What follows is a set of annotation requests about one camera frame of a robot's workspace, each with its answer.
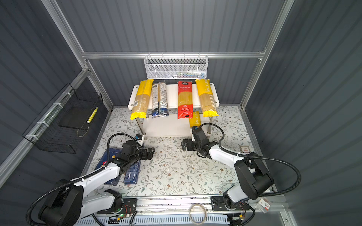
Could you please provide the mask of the yellow pastatime spaghetti pack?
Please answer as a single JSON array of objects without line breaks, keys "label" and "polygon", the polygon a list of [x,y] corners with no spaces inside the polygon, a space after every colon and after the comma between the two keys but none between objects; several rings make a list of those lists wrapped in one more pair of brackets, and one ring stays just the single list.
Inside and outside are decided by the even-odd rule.
[{"label": "yellow pastatime spaghetti pack", "polygon": [[213,92],[211,90],[210,80],[198,79],[195,80],[198,95],[200,99],[201,109],[204,117],[217,117],[219,116],[216,109],[216,102]]},{"label": "yellow pastatime spaghetti pack", "polygon": [[201,116],[198,111],[193,112],[193,117],[189,119],[189,126],[192,127],[199,127],[201,125]]}]

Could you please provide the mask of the red spaghetti pack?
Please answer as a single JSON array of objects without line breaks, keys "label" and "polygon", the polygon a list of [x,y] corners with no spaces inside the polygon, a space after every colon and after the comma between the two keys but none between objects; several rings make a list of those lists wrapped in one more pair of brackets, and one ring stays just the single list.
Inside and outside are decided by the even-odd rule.
[{"label": "red spaghetti pack", "polygon": [[193,117],[192,82],[178,82],[177,119]]}]

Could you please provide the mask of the blue white spaghetti pack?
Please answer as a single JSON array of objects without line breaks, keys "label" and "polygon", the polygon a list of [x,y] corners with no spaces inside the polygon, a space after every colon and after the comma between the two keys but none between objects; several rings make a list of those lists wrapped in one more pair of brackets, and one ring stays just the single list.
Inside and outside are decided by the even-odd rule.
[{"label": "blue white spaghetti pack", "polygon": [[152,118],[169,116],[166,82],[152,85]]}]

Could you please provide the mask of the yellow spaghetti pack barcode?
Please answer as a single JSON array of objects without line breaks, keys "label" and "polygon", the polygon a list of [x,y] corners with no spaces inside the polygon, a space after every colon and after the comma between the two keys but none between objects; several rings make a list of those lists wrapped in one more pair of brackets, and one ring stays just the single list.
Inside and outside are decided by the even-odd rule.
[{"label": "yellow spaghetti pack barcode", "polygon": [[136,118],[146,118],[153,81],[153,79],[147,79],[140,82],[130,117],[132,121]]}]

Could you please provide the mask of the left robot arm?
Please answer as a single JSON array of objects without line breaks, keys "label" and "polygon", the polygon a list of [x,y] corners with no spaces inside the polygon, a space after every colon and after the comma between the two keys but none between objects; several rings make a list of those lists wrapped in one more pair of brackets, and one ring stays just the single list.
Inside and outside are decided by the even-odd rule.
[{"label": "left robot arm", "polygon": [[100,195],[89,196],[93,190],[127,172],[140,160],[151,160],[154,148],[143,148],[141,139],[128,134],[121,151],[115,158],[110,153],[113,134],[106,146],[106,161],[89,174],[72,180],[60,180],[54,188],[37,198],[28,208],[25,220],[30,226],[73,226],[79,219],[91,215],[97,224],[102,223],[95,214],[107,211],[126,214],[130,207],[124,204],[122,195],[112,189]]}]

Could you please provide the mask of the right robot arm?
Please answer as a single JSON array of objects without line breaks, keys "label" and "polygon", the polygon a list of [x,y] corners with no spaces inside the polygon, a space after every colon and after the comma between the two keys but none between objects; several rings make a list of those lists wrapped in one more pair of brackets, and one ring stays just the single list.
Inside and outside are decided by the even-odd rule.
[{"label": "right robot arm", "polygon": [[[218,142],[210,141],[206,136],[203,126],[214,126],[222,134]],[[221,127],[213,123],[203,123],[200,126],[190,128],[192,139],[182,141],[182,149],[195,151],[200,158],[208,158],[235,169],[238,182],[223,193],[223,203],[226,208],[233,209],[241,201],[256,200],[259,197],[270,197],[289,193],[296,189],[302,179],[301,172],[294,165],[279,159],[259,156],[257,153],[250,152],[237,153],[225,148],[221,142],[225,138],[225,133]],[[264,161],[271,161],[283,164],[291,168],[297,176],[296,181],[290,187],[277,192],[266,192],[274,184],[274,178]]]}]

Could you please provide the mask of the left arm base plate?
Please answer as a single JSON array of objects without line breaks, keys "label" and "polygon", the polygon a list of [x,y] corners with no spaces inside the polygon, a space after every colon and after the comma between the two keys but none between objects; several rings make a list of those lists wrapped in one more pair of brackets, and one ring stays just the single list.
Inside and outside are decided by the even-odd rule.
[{"label": "left arm base plate", "polygon": [[125,215],[132,215],[136,211],[138,199],[136,198],[126,198],[122,200],[122,204],[115,209],[109,209],[108,214],[123,214]]}]

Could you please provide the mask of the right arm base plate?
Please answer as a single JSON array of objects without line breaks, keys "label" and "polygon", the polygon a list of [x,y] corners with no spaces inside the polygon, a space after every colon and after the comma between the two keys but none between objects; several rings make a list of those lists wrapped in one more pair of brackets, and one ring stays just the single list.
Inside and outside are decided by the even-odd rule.
[{"label": "right arm base plate", "polygon": [[248,211],[250,208],[243,202],[233,202],[225,196],[211,196],[213,211]]}]

